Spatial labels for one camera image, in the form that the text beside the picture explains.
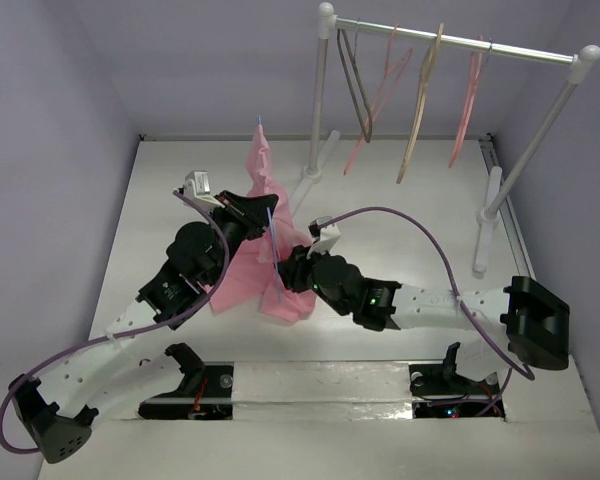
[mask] pink garment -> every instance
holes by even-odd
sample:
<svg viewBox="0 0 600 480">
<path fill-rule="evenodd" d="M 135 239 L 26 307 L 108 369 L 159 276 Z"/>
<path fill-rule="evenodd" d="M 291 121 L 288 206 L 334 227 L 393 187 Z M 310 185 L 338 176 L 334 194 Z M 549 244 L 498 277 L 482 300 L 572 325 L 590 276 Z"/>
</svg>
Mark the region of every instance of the pink garment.
<svg viewBox="0 0 600 480">
<path fill-rule="evenodd" d="M 400 27 L 400 25 L 396 25 L 393 28 L 393 32 L 391 32 L 391 36 L 389 37 L 389 44 L 387 45 L 387 55 L 384 59 L 384 77 L 382 77 L 382 82 L 380 83 L 380 86 L 378 87 L 378 91 L 376 92 L 376 95 L 373 98 L 373 103 L 371 104 L 371 112 L 373 113 L 373 122 L 374 123 L 375 123 L 376 119 L 378 118 L 378 116 L 380 115 L 380 112 L 382 112 L 382 109 L 384 108 L 385 104 L 387 103 L 387 100 L 389 100 L 389 97 L 391 97 L 391 95 L 393 94 L 393 91 L 396 89 L 396 86 L 398 85 L 398 80 L 400 80 L 400 77 L 402 76 L 405 69 L 407 68 L 407 65 L 409 65 L 409 60 L 411 60 L 411 54 L 413 53 L 413 49 L 410 48 L 407 51 L 407 53 L 400 60 L 398 60 L 393 65 L 389 65 L 389 57 L 391 56 L 391 44 L 393 43 L 393 36 L 395 35 L 396 29 L 398 27 Z M 378 100 L 380 100 L 380 96 L 382 94 L 382 89 L 385 86 L 385 82 L 387 81 L 387 78 L 389 78 L 389 76 L 393 73 L 393 71 L 398 67 L 400 67 L 400 70 L 398 70 L 396 77 L 393 79 L 391 88 L 389 89 L 387 94 L 384 96 L 384 98 L 380 102 L 380 105 L 376 108 L 376 104 L 378 103 Z M 368 124 L 369 124 L 369 119 L 367 118 L 364 126 L 366 127 Z M 362 148 L 363 140 L 364 140 L 364 136 L 362 134 L 360 134 L 360 137 L 358 137 L 358 143 L 356 143 L 356 146 L 353 149 L 351 156 L 349 157 L 347 166 L 344 167 L 344 175 L 349 173 L 349 170 L 351 170 L 351 167 L 353 166 L 353 162 L 356 161 L 356 158 L 358 157 L 358 153 L 360 152 L 360 149 Z"/>
<path fill-rule="evenodd" d="M 311 245 L 309 237 L 294 228 L 287 194 L 273 178 L 271 150 L 262 125 L 258 125 L 253 136 L 246 168 L 253 180 L 248 197 L 270 193 L 278 195 L 273 215 L 278 257 L 288 258 L 296 245 Z M 211 298 L 211 308 L 220 313 L 264 294 L 260 303 L 262 313 L 296 322 L 313 311 L 316 296 L 312 291 L 292 293 L 278 279 L 281 294 L 281 301 L 278 301 L 275 282 L 271 236 L 267 232 L 262 238 L 242 243 L 229 265 L 224 282 Z"/>
<path fill-rule="evenodd" d="M 456 134 L 456 143 L 453 145 L 453 153 L 451 154 L 451 161 L 449 162 L 449 168 L 453 167 L 456 163 L 458 154 L 462 149 L 462 143 L 464 142 L 464 136 L 467 134 L 467 128 L 469 127 L 469 119 L 471 118 L 471 110 L 473 110 L 473 101 L 476 98 L 476 91 L 478 90 L 478 83 L 480 82 L 480 73 L 482 72 L 482 53 L 471 53 L 469 60 L 469 85 L 467 86 L 467 96 L 464 99 L 464 109 L 462 111 L 462 118 L 460 119 L 460 125 L 458 125 L 458 133 Z"/>
</svg>

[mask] garment rack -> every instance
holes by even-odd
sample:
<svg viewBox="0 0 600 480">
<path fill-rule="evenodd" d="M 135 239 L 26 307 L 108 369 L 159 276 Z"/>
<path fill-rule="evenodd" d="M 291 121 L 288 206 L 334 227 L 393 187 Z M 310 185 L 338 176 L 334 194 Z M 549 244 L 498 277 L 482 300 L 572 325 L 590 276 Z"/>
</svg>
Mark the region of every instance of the garment rack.
<svg viewBox="0 0 600 480">
<path fill-rule="evenodd" d="M 424 43 L 432 43 L 437 38 L 437 34 L 432 32 L 423 32 L 408 28 L 395 28 L 390 25 L 380 25 L 340 18 L 335 15 L 333 5 L 327 2 L 320 4 L 318 7 L 318 58 L 313 100 L 311 146 L 309 151 L 309 163 L 304 169 L 303 182 L 306 183 L 306 187 L 302 191 L 302 197 L 306 195 L 310 184 L 318 181 L 322 176 L 322 165 L 328 156 L 328 152 L 320 152 L 319 148 L 320 128 L 322 124 L 322 96 L 324 93 L 329 37 L 331 36 L 332 30 L 339 29 L 386 36 L 391 35 L 395 31 L 395 38 L 409 38 Z M 491 41 L 454 37 L 451 35 L 442 35 L 440 45 L 442 47 L 460 48 L 474 52 L 488 53 L 490 55 L 500 55 L 521 60 L 546 63 L 549 65 L 569 67 L 567 80 L 562 87 L 562 90 L 554 100 L 536 134 L 529 142 L 529 145 L 522 155 L 520 155 L 520 158 L 502 183 L 502 186 L 500 186 L 502 170 L 499 167 L 491 169 L 484 207 L 477 212 L 477 219 L 480 224 L 480 236 L 474 259 L 474 272 L 476 275 L 480 276 L 484 275 L 487 268 L 491 234 L 499 221 L 500 206 L 506 200 L 516 180 L 524 170 L 524 167 L 529 163 L 529 160 L 531 160 L 531 157 L 551 128 L 555 119 L 558 117 L 560 111 L 567 103 L 567 100 L 569 100 L 569 97 L 576 86 L 584 80 L 593 64 L 600 58 L 600 48 L 596 45 L 588 45 L 580 50 L 580 53 L 578 54 L 562 55 L 541 50 L 502 45 Z M 337 138 L 339 138 L 339 133 L 332 132 L 332 135 L 330 136 L 331 142 L 327 142 L 329 149 L 333 148 L 334 140 L 337 142 Z"/>
</svg>

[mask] pink hanger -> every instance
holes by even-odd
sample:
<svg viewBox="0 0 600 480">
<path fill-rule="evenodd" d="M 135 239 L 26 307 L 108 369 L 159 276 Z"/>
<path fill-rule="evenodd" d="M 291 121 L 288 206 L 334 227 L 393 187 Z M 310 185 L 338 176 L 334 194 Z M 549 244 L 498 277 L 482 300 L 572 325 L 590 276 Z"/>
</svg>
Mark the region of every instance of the pink hanger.
<svg viewBox="0 0 600 480">
<path fill-rule="evenodd" d="M 373 118 L 374 123 L 375 123 L 376 119 L 378 118 L 378 116 L 380 115 L 380 112 L 382 112 L 382 109 L 386 105 L 387 100 L 389 100 L 389 97 L 393 94 L 394 90 L 396 89 L 396 86 L 398 85 L 398 80 L 400 80 L 400 77 L 402 76 L 405 69 L 407 68 L 407 65 L 409 65 L 409 60 L 411 60 L 411 54 L 413 53 L 413 49 L 410 48 L 407 51 L 407 53 L 400 60 L 398 60 L 393 65 L 389 65 L 389 57 L 391 56 L 391 44 L 393 43 L 393 37 L 396 34 L 396 30 L 399 27 L 400 27 L 400 25 L 396 25 L 393 28 L 393 32 L 391 32 L 391 36 L 389 37 L 389 44 L 387 45 L 387 56 L 384 61 L 384 77 L 382 78 L 382 83 L 380 83 L 380 87 L 378 87 L 378 91 L 376 92 L 376 95 L 373 98 L 373 103 L 371 104 L 371 111 L 373 112 L 372 118 Z M 393 80 L 393 83 L 391 84 L 391 88 L 389 88 L 389 91 L 382 98 L 380 105 L 376 109 L 376 105 L 378 103 L 378 100 L 380 100 L 380 96 L 381 96 L 382 90 L 384 89 L 387 78 L 398 67 L 400 67 L 400 70 L 398 70 L 398 73 L 396 74 L 396 76 Z M 365 121 L 365 127 L 368 125 L 368 123 L 369 123 L 369 118 L 367 118 L 367 120 Z M 349 161 L 347 162 L 347 166 L 344 168 L 344 175 L 346 175 L 349 172 L 349 170 L 351 169 L 351 167 L 353 166 L 353 162 L 355 162 L 356 157 L 358 156 L 358 152 L 360 152 L 360 148 L 362 148 L 363 141 L 364 141 L 364 136 L 362 134 L 360 134 L 360 137 L 358 138 L 358 143 L 356 143 L 356 146 L 353 149 L 351 156 L 349 157 Z"/>
<path fill-rule="evenodd" d="M 453 145 L 453 153 L 451 154 L 449 168 L 453 167 L 453 164 L 456 163 L 458 154 L 462 149 L 462 143 L 467 134 L 467 127 L 469 126 L 469 119 L 471 118 L 471 110 L 473 110 L 473 101 L 476 98 L 476 91 L 478 90 L 481 72 L 482 53 L 472 52 L 471 58 L 469 59 L 469 85 L 467 86 L 467 96 L 464 99 L 464 109 L 462 111 L 462 117 L 460 118 L 460 125 L 458 125 L 456 143 Z"/>
</svg>

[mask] purple wall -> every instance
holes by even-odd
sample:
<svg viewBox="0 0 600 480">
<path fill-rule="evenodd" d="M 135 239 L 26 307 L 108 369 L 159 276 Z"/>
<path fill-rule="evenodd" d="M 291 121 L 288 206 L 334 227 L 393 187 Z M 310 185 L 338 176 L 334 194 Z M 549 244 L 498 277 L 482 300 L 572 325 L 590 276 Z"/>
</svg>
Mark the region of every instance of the purple wall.
<svg viewBox="0 0 600 480">
<path fill-rule="evenodd" d="M 320 0 L 73 0 L 142 133 L 251 133 L 258 114 L 270 133 L 310 132 Z M 333 0 L 347 18 L 544 48 L 569 0 Z M 327 70 L 324 130 L 357 132 L 335 36 Z M 358 62 L 370 97 L 380 84 L 387 38 L 361 35 Z M 376 125 L 407 133 L 426 45 L 416 53 Z M 470 131 L 495 131 L 531 65 L 492 58 L 482 77 Z M 430 82 L 423 133 L 455 133 L 469 53 L 445 49 Z"/>
<path fill-rule="evenodd" d="M 550 45 L 600 46 L 600 0 L 576 2 Z M 496 136 L 505 170 L 564 81 L 539 68 Z M 571 304 L 571 344 L 600 427 L 600 61 L 578 87 L 513 192 L 540 281 Z"/>
<path fill-rule="evenodd" d="M 0 0 L 0 401 L 95 310 L 137 147 L 97 60 L 64 0 Z M 9 439 L 31 446 L 14 419 Z M 0 479 L 40 461 L 0 447 Z"/>
</svg>

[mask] metal rod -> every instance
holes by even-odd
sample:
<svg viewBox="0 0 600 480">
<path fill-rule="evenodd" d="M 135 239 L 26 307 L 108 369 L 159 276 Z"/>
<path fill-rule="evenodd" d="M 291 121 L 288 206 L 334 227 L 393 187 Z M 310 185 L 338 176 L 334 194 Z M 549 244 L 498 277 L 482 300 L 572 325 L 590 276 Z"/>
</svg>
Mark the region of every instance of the metal rod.
<svg viewBox="0 0 600 480">
<path fill-rule="evenodd" d="M 309 150 L 309 165 L 306 173 L 318 173 L 318 153 L 320 151 L 320 127 L 322 123 L 322 94 L 324 93 L 324 77 L 327 70 L 327 47 L 329 40 L 318 39 L 318 65 L 316 67 L 315 94 L 313 97 L 313 123 L 311 128 L 311 146 Z"/>
<path fill-rule="evenodd" d="M 391 35 L 394 31 L 396 37 L 412 38 L 422 42 L 433 43 L 437 35 L 432 32 L 421 32 L 419 30 L 410 30 L 408 28 L 394 28 L 389 25 L 379 25 L 377 23 L 359 22 L 357 20 L 348 20 L 337 17 L 335 21 L 336 29 L 354 30 L 364 33 L 376 33 L 380 35 Z M 505 57 L 522 58 L 552 65 L 569 66 L 574 61 L 573 55 L 560 55 L 558 53 L 543 52 L 532 50 L 530 48 L 512 47 L 499 43 L 484 42 L 472 40 L 469 38 L 453 37 L 451 35 L 442 35 L 440 44 L 444 47 L 463 48 L 474 52 L 490 53 L 492 55 L 502 55 Z"/>
<path fill-rule="evenodd" d="M 522 155 L 520 155 L 520 158 L 514 165 L 513 169 L 511 169 L 511 172 L 507 176 L 507 179 L 502 184 L 502 187 L 500 187 L 498 195 L 496 195 L 496 198 L 493 199 L 493 202 L 491 203 L 491 205 L 489 205 L 489 208 L 487 208 L 487 215 L 496 215 L 498 209 L 500 208 L 500 205 L 502 205 L 502 203 L 507 198 L 507 195 L 509 195 L 509 192 L 513 188 L 513 185 L 515 184 L 522 171 L 524 170 L 524 167 L 527 166 L 527 163 L 529 163 L 529 160 L 531 160 L 531 157 L 533 157 L 533 154 L 537 150 L 538 146 L 540 145 L 545 135 L 551 128 L 551 125 L 553 125 L 553 122 L 560 114 L 562 107 L 564 107 L 564 105 L 567 103 L 567 100 L 569 100 L 569 97 L 571 96 L 576 87 L 577 84 L 575 83 L 566 82 L 564 84 L 562 90 L 560 91 L 560 94 L 555 99 L 553 105 L 551 106 L 551 109 L 542 121 L 542 125 L 540 125 L 540 128 L 538 129 L 534 137 L 531 139 L 531 142 L 529 142 L 529 145 L 527 146 L 526 150 L 522 153 Z"/>
</svg>

